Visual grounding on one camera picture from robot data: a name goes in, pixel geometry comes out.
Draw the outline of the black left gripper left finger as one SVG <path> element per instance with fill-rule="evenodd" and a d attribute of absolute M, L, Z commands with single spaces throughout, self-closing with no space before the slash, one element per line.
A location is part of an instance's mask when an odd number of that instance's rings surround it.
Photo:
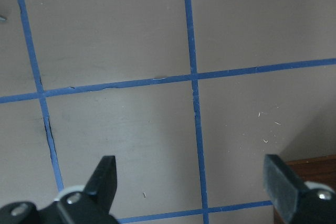
<path fill-rule="evenodd" d="M 81 190 L 65 190 L 49 206 L 17 201 L 1 207 L 1 223 L 117 223 L 109 214 L 117 191 L 114 156 L 103 156 Z"/>

